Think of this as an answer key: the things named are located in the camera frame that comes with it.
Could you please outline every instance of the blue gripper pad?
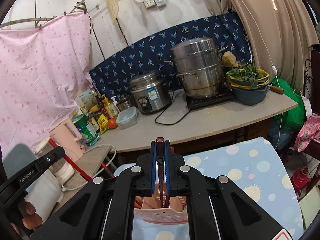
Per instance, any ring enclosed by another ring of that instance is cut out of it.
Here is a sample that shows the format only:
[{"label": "blue gripper pad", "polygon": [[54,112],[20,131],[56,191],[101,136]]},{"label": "blue gripper pad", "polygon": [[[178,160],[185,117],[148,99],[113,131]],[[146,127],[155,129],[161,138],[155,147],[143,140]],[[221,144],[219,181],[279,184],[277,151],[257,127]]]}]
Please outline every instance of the blue gripper pad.
[{"label": "blue gripper pad", "polygon": [[166,188],[167,194],[170,196],[170,171],[169,171],[169,158],[168,158],[168,142],[164,142],[164,168],[165,168],[165,181],[166,181]]},{"label": "blue gripper pad", "polygon": [[157,144],[154,144],[153,158],[152,158],[152,170],[151,170],[151,194],[155,193],[156,187],[156,165],[157,165]]}]

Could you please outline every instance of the white wall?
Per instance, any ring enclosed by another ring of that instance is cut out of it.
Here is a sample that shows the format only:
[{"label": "white wall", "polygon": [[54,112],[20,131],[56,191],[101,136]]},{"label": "white wall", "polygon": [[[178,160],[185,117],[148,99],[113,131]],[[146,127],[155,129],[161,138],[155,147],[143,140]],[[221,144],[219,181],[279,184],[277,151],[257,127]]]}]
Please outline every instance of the white wall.
[{"label": "white wall", "polygon": [[[81,0],[65,0],[66,8],[71,10],[75,1]],[[143,3],[136,3],[134,0],[117,0],[117,2],[118,21],[128,44],[173,25],[210,16],[203,0],[166,0],[167,6],[160,9],[157,7],[146,9]],[[86,0],[85,3],[104,56],[108,58],[125,48],[127,45],[117,23],[113,25],[111,22],[105,1]],[[92,34],[92,67],[102,61],[102,54]]]},{"label": "white wall", "polygon": [[[37,0],[36,17],[53,17],[63,14],[65,11],[64,0]],[[13,20],[34,18],[35,0],[16,0],[3,23]],[[21,23],[5,27],[3,29],[34,29],[35,22]]]}]

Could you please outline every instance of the wall switch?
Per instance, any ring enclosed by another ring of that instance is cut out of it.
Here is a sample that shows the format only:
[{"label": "wall switch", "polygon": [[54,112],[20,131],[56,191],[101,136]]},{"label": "wall switch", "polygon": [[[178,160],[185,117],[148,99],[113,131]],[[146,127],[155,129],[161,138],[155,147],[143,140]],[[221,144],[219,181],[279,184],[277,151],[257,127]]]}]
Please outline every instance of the wall switch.
[{"label": "wall switch", "polygon": [[156,5],[154,0],[144,0],[143,3],[147,9]]},{"label": "wall switch", "polygon": [[160,8],[160,7],[163,7],[163,6],[166,6],[166,5],[167,5],[167,3],[166,3],[166,1],[165,1],[165,0],[155,0],[155,2],[156,2],[156,5],[158,6],[158,8]]}]

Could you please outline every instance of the tomato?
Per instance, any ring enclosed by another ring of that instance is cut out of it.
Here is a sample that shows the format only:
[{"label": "tomato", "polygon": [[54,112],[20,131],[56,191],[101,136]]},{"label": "tomato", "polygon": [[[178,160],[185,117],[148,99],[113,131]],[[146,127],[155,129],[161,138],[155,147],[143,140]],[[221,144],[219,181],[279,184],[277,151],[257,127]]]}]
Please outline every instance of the tomato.
[{"label": "tomato", "polygon": [[116,124],[116,119],[110,118],[110,119],[108,120],[108,127],[109,127],[110,129],[117,128],[118,125]]}]

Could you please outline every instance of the dark blue fabric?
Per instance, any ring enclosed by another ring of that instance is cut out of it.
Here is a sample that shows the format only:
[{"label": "dark blue fabric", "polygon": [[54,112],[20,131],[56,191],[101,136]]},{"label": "dark blue fabric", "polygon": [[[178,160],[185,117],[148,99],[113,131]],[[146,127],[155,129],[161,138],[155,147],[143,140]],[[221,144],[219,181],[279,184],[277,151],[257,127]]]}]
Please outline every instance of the dark blue fabric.
[{"label": "dark blue fabric", "polygon": [[174,45],[198,37],[212,37],[217,46],[227,45],[238,61],[251,61],[243,25],[233,12],[186,22],[150,35],[100,63],[90,71],[90,76],[99,92],[108,98],[129,94],[130,79],[142,70],[160,69],[170,88],[180,89],[173,65],[163,60],[169,58],[169,49]]}]

